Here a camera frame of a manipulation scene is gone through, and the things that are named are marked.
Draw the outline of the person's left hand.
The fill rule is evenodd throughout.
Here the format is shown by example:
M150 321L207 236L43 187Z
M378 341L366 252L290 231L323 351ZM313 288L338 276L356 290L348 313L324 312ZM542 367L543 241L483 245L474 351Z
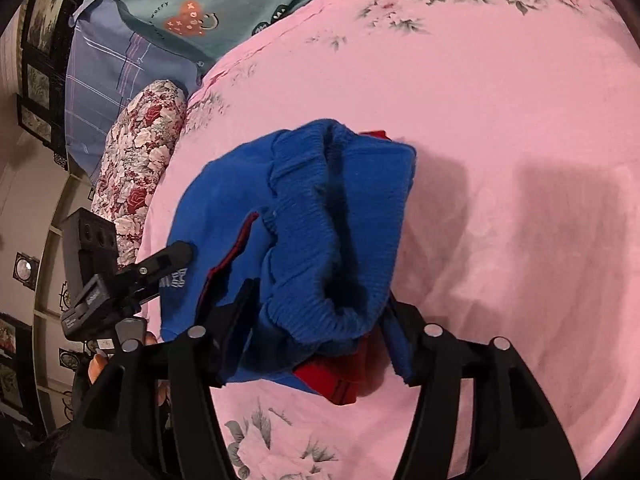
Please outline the person's left hand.
M153 333L147 332L144 336L144 343L147 346L152 346L152 344L157 344L157 338ZM107 364L108 364L107 356L101 351L96 352L96 354L91 359L88 366L89 382L94 384L98 380L100 374L103 372ZM158 406L163 405L167 400L167 398L168 398L168 385L166 384L166 382L159 380L157 382L157 387L156 387L157 405Z

